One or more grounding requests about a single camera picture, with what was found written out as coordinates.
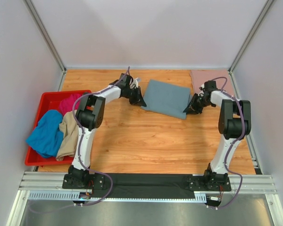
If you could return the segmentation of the grey blue t shirt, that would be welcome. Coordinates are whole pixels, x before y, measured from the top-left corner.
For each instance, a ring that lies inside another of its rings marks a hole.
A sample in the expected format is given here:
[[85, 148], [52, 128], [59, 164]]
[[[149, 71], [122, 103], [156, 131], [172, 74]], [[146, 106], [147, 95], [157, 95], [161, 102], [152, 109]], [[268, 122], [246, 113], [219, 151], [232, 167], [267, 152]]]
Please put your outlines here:
[[150, 80], [143, 99], [142, 109], [185, 120], [186, 109], [191, 97], [191, 90], [186, 87]]

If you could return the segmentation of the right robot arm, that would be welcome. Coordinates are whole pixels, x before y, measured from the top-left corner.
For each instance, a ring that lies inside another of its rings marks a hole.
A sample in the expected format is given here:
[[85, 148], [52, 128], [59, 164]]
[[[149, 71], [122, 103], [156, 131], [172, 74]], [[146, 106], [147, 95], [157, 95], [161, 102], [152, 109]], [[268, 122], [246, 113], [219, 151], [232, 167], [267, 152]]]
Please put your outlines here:
[[188, 177], [193, 191], [231, 191], [229, 165], [240, 142], [251, 131], [251, 103], [218, 89], [216, 79], [204, 82], [200, 93], [195, 93], [184, 110], [187, 114], [201, 114], [207, 106], [220, 107], [218, 131], [220, 143], [213, 160], [202, 176]]

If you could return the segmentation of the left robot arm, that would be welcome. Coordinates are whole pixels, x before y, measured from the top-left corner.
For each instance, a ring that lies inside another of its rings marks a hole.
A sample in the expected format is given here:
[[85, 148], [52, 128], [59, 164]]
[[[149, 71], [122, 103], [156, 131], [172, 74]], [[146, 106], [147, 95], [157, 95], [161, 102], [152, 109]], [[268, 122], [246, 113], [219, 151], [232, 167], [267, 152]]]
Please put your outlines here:
[[103, 122], [105, 105], [119, 98], [126, 98], [131, 105], [144, 106], [139, 79], [129, 72], [95, 93], [85, 93], [74, 105], [79, 103], [73, 116], [78, 125], [78, 142], [75, 157], [68, 173], [64, 176], [64, 189], [91, 189], [94, 176], [90, 174], [92, 144], [97, 129]]

